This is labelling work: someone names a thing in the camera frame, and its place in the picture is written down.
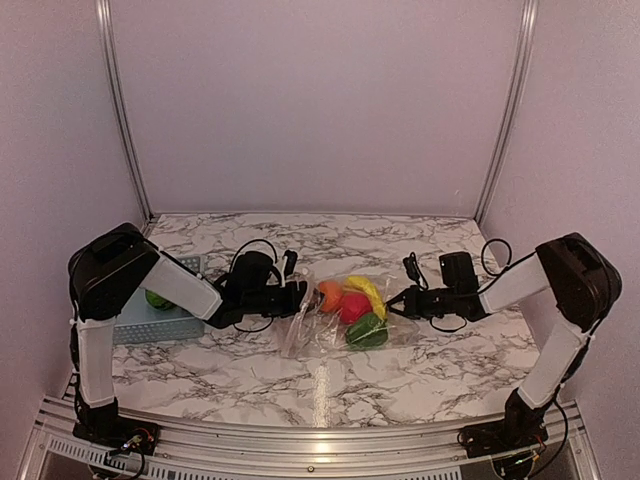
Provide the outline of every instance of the lavender wall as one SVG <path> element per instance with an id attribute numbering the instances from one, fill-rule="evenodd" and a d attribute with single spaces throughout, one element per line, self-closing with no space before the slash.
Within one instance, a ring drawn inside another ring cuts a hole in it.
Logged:
<path id="1" fill-rule="evenodd" d="M 522 2 L 113 2 L 158 211 L 471 216 Z"/>
<path id="2" fill-rule="evenodd" d="M 66 261 L 139 222 L 89 0 L 0 14 L 0 465 L 17 469 L 45 393 L 69 373 Z"/>
<path id="3" fill-rule="evenodd" d="M 565 398 L 577 396 L 604 479 L 638 478 L 640 456 L 640 4 L 543 0 L 524 101 L 488 235 L 519 254 L 579 231 L 624 289 Z M 558 313 L 525 306 L 543 344 Z"/>

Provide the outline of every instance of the marble tabletop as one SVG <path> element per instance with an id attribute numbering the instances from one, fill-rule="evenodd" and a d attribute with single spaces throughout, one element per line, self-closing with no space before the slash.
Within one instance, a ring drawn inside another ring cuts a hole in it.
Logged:
<path id="1" fill-rule="evenodd" d="M 473 220 L 320 214 L 163 215 L 150 239 L 173 255 L 206 255 L 210 278 L 253 238 L 298 252 L 316 278 L 395 275 L 416 252 L 427 280 L 441 285 L 438 256 L 484 244 Z M 461 319 L 442 319 L 451 326 Z M 206 328 L 200 339 L 114 347 L 123 407 L 164 415 L 271 426 L 377 426 L 501 412 L 538 357 L 516 309 L 455 334 L 419 323 L 413 346 L 337 351 L 317 358 L 279 355 L 277 329 Z"/>

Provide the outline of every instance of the clear plastic bag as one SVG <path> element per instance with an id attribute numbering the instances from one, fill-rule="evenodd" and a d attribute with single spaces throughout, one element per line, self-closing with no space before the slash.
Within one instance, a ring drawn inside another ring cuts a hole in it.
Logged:
<path id="1" fill-rule="evenodd" d="M 385 302 L 403 288 L 389 275 L 351 275 L 315 281 L 291 322 L 279 322 L 280 353 L 320 357 L 333 351 L 367 351 L 412 345 L 418 325 L 389 312 Z"/>

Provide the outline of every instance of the aluminum frame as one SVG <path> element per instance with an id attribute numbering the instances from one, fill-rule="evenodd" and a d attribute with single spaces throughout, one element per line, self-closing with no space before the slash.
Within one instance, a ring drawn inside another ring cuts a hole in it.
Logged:
<path id="1" fill-rule="evenodd" d="M 36 480 L 48 452 L 93 462 L 95 466 L 104 459 L 106 447 L 72 435 L 75 423 L 72 390 L 70 388 L 62 399 L 44 399 L 18 476 L 20 480 Z M 564 408 L 569 417 L 569 447 L 580 480 L 599 480 L 577 405 L 569 402 Z M 202 422 L 121 411 L 125 416 L 161 425 L 156 453 L 147 458 L 148 474 L 144 475 L 152 479 L 167 478 L 164 475 L 170 470 L 175 472 L 175 478 L 179 478 L 179 472 L 188 472 L 194 478 L 209 475 L 234 480 L 428 478 L 429 474 L 452 472 L 465 464 L 488 461 L 490 457 L 468 459 L 457 444 L 457 434 L 462 426 L 502 416 L 366 429 L 317 429 Z M 550 435 L 548 444 L 558 444 L 564 434 L 560 412 L 550 410 L 545 421 Z M 61 442 L 66 453 L 60 447 Z M 129 472 L 134 472 L 139 465 L 137 458 L 120 459 L 120 462 L 118 467 Z"/>
<path id="2" fill-rule="evenodd" d="M 142 171 L 140 170 L 138 155 L 136 153 L 129 119 L 127 117 L 124 94 L 122 92 L 122 84 L 120 81 L 120 71 L 118 69 L 118 59 L 116 57 L 116 46 L 111 22 L 110 0 L 96 0 L 96 11 L 98 16 L 98 26 L 100 27 L 102 49 L 106 63 L 107 79 L 109 81 L 111 100 L 113 101 L 116 121 L 118 123 L 118 131 L 124 148 L 127 169 L 129 170 L 131 181 L 133 182 L 136 200 L 146 223 L 153 219 L 154 214 L 144 186 Z"/>
<path id="3" fill-rule="evenodd" d="M 522 9 L 522 21 L 520 23 L 520 34 L 518 36 L 518 44 L 516 46 L 516 60 L 513 65 L 511 74 L 511 84 L 509 85 L 509 94 L 507 96 L 507 104 L 505 105 L 502 123 L 496 139 L 496 144 L 491 156 L 489 170 L 482 187 L 482 193 L 478 199 L 476 213 L 473 216 L 478 226 L 482 227 L 482 223 L 486 218 L 489 205 L 498 183 L 498 178 L 509 147 L 509 139 L 513 131 L 514 121 L 518 113 L 518 107 L 522 102 L 524 86 L 529 72 L 531 63 L 531 50 L 533 47 L 533 34 L 538 17 L 538 0 L 525 0 Z"/>

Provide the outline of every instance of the green pepper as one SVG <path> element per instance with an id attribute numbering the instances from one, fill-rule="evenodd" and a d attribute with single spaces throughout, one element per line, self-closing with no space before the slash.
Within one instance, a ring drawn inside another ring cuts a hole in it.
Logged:
<path id="1" fill-rule="evenodd" d="M 151 290 L 145 290 L 144 296 L 147 299 L 147 303 L 157 310 L 171 310 L 176 306 L 175 303 L 162 298 L 160 295 L 152 292 Z"/>
<path id="2" fill-rule="evenodd" d="M 375 313 L 367 313 L 347 329 L 346 340 L 359 350 L 379 347 L 389 339 L 387 322 Z"/>

